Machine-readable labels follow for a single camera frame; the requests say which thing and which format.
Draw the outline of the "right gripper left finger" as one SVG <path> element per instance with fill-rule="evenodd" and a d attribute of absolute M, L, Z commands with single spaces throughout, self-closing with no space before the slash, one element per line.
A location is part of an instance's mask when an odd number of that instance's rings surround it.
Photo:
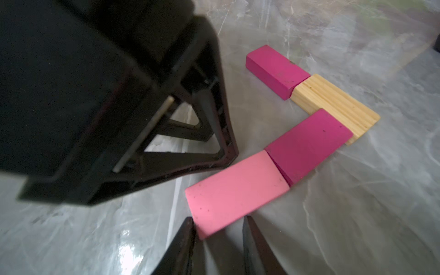
<path fill-rule="evenodd" d="M 152 275 L 190 275 L 195 239 L 194 221 L 187 217 Z"/>

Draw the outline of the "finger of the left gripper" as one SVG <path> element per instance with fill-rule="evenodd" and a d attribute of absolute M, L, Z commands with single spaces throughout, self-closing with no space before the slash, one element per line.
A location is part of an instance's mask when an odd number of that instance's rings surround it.
<path fill-rule="evenodd" d="M 238 157 L 215 30 L 193 17 L 158 64 L 131 64 L 54 179 L 18 198 L 94 206 Z"/>

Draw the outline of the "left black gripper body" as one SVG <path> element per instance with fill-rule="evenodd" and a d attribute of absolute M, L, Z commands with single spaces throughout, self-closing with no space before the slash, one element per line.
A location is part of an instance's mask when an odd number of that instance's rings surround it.
<path fill-rule="evenodd" d="M 1 170 L 53 177 L 140 57 L 155 61 L 192 1 L 2 1 Z"/>

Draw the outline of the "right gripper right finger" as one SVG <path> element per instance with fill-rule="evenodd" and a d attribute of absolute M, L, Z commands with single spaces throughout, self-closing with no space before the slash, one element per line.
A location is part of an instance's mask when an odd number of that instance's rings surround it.
<path fill-rule="evenodd" d="M 256 222 L 249 215 L 244 217 L 242 234 L 247 275 L 286 275 Z"/>

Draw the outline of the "light pink block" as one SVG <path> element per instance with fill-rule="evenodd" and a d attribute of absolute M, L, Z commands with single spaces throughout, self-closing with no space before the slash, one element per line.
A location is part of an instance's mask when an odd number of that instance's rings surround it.
<path fill-rule="evenodd" d="M 263 150 L 188 187 L 185 195 L 197 235 L 204 240 L 288 190 Z"/>

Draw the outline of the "magenta block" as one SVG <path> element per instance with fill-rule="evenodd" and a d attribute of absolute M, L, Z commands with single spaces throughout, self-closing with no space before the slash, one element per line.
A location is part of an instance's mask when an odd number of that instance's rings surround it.
<path fill-rule="evenodd" d="M 246 56 L 246 68 L 283 100 L 311 75 L 268 45 Z"/>
<path fill-rule="evenodd" d="M 289 186 L 299 183 L 321 162 L 353 137 L 353 133 L 324 109 L 265 147 Z"/>

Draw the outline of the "natural wood block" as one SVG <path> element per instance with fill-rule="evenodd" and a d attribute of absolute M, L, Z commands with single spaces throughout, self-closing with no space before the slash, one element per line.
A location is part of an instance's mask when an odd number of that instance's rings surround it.
<path fill-rule="evenodd" d="M 313 74 L 296 86 L 291 100 L 310 115 L 324 109 L 341 122 L 353 133 L 346 142 L 348 146 L 380 120 L 379 114 L 319 74 Z"/>

